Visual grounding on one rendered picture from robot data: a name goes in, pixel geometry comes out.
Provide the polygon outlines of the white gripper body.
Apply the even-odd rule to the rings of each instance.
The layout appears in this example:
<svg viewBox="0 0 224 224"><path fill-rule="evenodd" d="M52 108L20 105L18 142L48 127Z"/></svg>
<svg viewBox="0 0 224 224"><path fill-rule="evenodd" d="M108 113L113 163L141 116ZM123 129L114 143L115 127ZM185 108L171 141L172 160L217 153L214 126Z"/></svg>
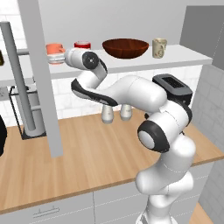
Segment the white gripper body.
<svg viewBox="0 0 224 224"><path fill-rule="evenodd" d="M48 54L48 63L52 65L58 65L58 64L63 64L65 62L65 56L64 54Z"/></svg>

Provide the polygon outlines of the grey open cabinet door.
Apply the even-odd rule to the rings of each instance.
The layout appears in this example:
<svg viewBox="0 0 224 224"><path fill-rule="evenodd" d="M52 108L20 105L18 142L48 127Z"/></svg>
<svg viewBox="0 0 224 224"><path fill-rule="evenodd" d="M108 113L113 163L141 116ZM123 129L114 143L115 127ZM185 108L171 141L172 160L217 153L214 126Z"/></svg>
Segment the grey open cabinet door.
<svg viewBox="0 0 224 224"><path fill-rule="evenodd" d="M17 0L51 157L63 155L38 0Z"/></svg>

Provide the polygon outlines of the white cabinet shelf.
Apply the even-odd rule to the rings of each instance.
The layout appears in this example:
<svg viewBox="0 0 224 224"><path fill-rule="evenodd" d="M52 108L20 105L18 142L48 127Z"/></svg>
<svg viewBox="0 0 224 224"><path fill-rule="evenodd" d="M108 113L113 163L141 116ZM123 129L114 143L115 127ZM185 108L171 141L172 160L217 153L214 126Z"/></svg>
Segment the white cabinet shelf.
<svg viewBox="0 0 224 224"><path fill-rule="evenodd" d="M140 57L135 59L116 59L108 55L104 50L94 50L108 68L109 74L126 73L143 70L154 70L169 67L187 67L212 64L213 59L195 52L182 45L168 45L162 59L152 58L152 47ZM4 55L4 65L0 66L0 87L15 86L14 76L8 56ZM19 56L24 82L26 85L33 83L32 64L29 55ZM71 68L65 64L49 65L48 74L51 79L64 79L77 76L81 70Z"/></svg>

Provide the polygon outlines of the orange cup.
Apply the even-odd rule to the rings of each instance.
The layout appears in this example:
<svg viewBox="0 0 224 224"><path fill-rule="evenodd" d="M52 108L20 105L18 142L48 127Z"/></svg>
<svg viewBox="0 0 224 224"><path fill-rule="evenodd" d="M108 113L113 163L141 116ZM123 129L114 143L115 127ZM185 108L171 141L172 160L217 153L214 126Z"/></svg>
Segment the orange cup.
<svg viewBox="0 0 224 224"><path fill-rule="evenodd" d="M45 46L46 52L48 54L57 54L57 53L64 53L65 49L63 48L62 44L52 43Z"/></svg>

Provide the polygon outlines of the dark brown wooden bowl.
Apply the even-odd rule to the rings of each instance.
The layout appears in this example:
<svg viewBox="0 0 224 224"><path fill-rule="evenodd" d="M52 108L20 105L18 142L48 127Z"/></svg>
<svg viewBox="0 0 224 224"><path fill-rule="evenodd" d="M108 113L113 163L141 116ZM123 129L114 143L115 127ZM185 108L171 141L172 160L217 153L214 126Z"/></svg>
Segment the dark brown wooden bowl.
<svg viewBox="0 0 224 224"><path fill-rule="evenodd" d="M102 43L103 49L117 59L134 59L143 55L149 48L145 41L133 38L114 38Z"/></svg>

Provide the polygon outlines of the white shaker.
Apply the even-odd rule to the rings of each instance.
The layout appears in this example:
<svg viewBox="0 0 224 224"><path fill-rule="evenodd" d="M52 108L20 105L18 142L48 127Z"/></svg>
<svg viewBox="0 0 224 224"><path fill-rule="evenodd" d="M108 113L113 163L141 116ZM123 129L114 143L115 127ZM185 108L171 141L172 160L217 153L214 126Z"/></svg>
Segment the white shaker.
<svg viewBox="0 0 224 224"><path fill-rule="evenodd" d="M123 104L121 106L120 117L123 121L128 121L132 117L132 109L130 105Z"/></svg>
<svg viewBox="0 0 224 224"><path fill-rule="evenodd" d="M101 120L104 123L112 123L114 120L113 108L109 105L103 105L101 111Z"/></svg>

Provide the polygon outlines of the black rounded object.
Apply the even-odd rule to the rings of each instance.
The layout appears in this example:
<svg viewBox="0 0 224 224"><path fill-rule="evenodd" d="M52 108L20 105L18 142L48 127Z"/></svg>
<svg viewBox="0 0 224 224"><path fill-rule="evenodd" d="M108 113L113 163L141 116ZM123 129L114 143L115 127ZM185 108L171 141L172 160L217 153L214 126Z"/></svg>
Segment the black rounded object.
<svg viewBox="0 0 224 224"><path fill-rule="evenodd" d="M5 126L4 120L0 115L0 157L4 153L4 145L7 137L7 128Z"/></svg>

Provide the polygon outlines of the beige patterned mug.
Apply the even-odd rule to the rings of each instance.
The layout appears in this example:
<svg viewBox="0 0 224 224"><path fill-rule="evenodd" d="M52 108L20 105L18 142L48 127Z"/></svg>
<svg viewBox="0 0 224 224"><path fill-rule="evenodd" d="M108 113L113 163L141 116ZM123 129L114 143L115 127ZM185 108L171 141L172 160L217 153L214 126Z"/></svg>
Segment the beige patterned mug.
<svg viewBox="0 0 224 224"><path fill-rule="evenodd" d="M162 59L165 55L167 40L165 38L154 38L152 40L152 57Z"/></svg>

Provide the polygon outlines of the black toaster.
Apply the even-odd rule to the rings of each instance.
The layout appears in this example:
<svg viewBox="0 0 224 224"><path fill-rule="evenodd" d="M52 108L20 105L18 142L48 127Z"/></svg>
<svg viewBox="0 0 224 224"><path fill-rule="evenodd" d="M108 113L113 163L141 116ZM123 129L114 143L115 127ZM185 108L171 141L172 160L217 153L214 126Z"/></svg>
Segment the black toaster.
<svg viewBox="0 0 224 224"><path fill-rule="evenodd" d="M152 78L152 86L150 99L154 108L165 105L167 100L179 102L184 108L189 108L193 91L175 76L168 73L155 75Z"/></svg>

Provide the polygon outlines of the grey drawer front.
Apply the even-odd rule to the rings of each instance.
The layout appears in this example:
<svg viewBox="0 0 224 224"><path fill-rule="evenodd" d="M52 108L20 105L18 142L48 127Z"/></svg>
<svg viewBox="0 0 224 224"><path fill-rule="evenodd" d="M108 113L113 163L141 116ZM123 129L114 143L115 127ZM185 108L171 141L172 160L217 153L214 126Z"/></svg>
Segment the grey drawer front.
<svg viewBox="0 0 224 224"><path fill-rule="evenodd" d="M33 219L33 214L39 209L45 211L53 206L59 207L59 212ZM0 224L95 224L93 194L90 192L0 214Z"/></svg>

